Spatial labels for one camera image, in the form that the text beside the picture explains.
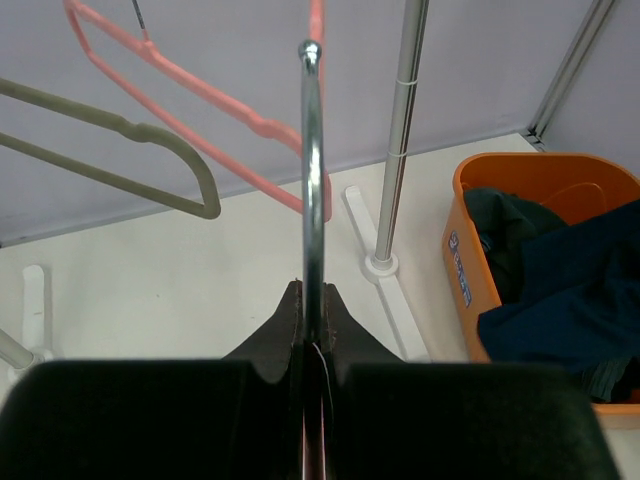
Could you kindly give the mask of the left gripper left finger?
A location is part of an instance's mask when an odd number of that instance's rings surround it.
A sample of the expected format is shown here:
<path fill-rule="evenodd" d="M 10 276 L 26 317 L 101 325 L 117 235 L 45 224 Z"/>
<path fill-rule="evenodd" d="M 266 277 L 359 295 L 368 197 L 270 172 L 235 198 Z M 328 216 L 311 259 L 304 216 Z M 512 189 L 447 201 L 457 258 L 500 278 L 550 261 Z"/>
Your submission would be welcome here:
<path fill-rule="evenodd" d="M 220 359 L 58 360 L 1 412 L 5 479 L 296 479 L 301 285 Z"/>

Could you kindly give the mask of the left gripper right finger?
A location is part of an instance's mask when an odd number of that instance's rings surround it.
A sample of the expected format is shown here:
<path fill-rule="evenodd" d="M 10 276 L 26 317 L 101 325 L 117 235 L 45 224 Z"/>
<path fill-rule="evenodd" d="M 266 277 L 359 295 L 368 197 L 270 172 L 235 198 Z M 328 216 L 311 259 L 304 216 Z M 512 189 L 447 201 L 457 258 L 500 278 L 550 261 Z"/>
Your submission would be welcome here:
<path fill-rule="evenodd" d="M 327 285 L 328 452 L 339 479 L 616 479 L 590 402 L 539 365 L 400 360 Z"/>

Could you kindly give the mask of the navy blue shorts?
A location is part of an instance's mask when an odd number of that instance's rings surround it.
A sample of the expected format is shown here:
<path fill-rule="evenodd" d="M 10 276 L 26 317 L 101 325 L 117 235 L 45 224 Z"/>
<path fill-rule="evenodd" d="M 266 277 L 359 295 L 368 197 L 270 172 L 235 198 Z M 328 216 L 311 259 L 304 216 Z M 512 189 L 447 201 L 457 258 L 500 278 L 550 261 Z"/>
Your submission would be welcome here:
<path fill-rule="evenodd" d="M 638 356 L 638 202 L 526 243 L 523 266 L 519 301 L 479 317 L 491 360 L 579 373 Z"/>

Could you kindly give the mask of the black shorts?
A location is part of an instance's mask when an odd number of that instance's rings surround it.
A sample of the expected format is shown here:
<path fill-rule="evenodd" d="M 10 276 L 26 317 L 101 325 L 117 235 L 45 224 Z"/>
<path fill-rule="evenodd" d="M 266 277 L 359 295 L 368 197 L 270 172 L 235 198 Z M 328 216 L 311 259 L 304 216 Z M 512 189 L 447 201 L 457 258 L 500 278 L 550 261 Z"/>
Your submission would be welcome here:
<path fill-rule="evenodd" d="M 500 297 L 498 307 L 518 302 L 524 286 L 524 245 L 573 225 L 536 202 L 496 189 L 471 189 L 464 200 Z M 569 373 L 592 401 L 623 403 L 639 387 L 639 354 Z"/>

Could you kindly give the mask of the grey hanger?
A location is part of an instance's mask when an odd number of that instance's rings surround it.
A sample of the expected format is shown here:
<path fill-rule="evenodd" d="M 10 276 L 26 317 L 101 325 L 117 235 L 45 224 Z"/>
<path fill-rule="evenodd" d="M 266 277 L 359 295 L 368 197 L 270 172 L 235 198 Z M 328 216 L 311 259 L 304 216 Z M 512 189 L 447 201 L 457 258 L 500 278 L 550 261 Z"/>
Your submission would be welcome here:
<path fill-rule="evenodd" d="M 1 81 L 1 227 L 96 222 L 161 208 L 207 220 L 221 207 L 207 162 L 172 132 Z"/>

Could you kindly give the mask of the pink hanger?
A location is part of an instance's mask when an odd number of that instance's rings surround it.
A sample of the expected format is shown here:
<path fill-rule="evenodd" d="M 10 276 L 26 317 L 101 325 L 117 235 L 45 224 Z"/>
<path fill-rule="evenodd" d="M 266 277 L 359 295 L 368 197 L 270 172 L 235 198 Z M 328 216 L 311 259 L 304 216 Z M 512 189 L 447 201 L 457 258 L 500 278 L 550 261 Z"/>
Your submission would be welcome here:
<path fill-rule="evenodd" d="M 301 161 L 303 205 L 303 420 L 302 477 L 328 479 L 325 398 L 326 364 L 321 350 L 325 316 L 325 170 L 322 107 L 322 44 L 325 7 L 310 3 L 309 38 L 298 48 L 301 61 Z"/>
<path fill-rule="evenodd" d="M 298 47 L 324 39 L 320 1 L 67 1 L 93 66 L 226 173 L 301 212 L 275 180 L 298 167 Z"/>

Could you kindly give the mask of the silver clothes rack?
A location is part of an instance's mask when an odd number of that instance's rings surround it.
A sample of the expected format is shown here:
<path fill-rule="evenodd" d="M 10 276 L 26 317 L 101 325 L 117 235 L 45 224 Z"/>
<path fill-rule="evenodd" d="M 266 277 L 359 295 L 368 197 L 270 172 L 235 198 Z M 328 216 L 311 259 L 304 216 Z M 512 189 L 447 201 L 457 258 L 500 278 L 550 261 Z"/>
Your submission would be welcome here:
<path fill-rule="evenodd" d="M 392 123 L 378 218 L 370 217 L 358 188 L 349 187 L 344 193 L 349 217 L 364 254 L 362 265 L 365 277 L 377 288 L 400 356 L 409 362 L 426 361 L 429 359 L 429 353 L 400 286 L 399 262 L 393 254 L 392 245 L 407 159 L 427 11 L 428 5 L 424 1 L 409 1 L 404 7 Z M 160 122 L 157 127 L 177 135 Z M 193 147 L 208 164 L 211 159 L 186 140 L 184 141 Z M 326 170 L 325 180 L 326 224 L 332 214 L 331 183 Z"/>

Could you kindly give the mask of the orange plastic basket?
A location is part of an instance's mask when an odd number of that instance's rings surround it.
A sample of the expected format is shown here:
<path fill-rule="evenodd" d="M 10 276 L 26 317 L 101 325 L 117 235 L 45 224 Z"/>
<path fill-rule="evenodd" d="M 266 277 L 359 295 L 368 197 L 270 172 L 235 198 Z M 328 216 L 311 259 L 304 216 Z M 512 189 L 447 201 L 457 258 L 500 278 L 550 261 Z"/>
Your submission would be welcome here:
<path fill-rule="evenodd" d="M 639 204 L 639 182 L 631 173 L 602 158 L 575 153 L 476 155 L 457 167 L 452 187 L 454 197 L 443 234 L 444 262 L 468 355 L 482 363 L 493 360 L 480 342 L 478 318 L 501 301 L 465 193 L 476 188 L 500 190 L 536 202 L 570 225 L 633 201 Z M 612 428 L 639 424 L 639 387 L 623 403 L 592 402 L 602 421 Z"/>

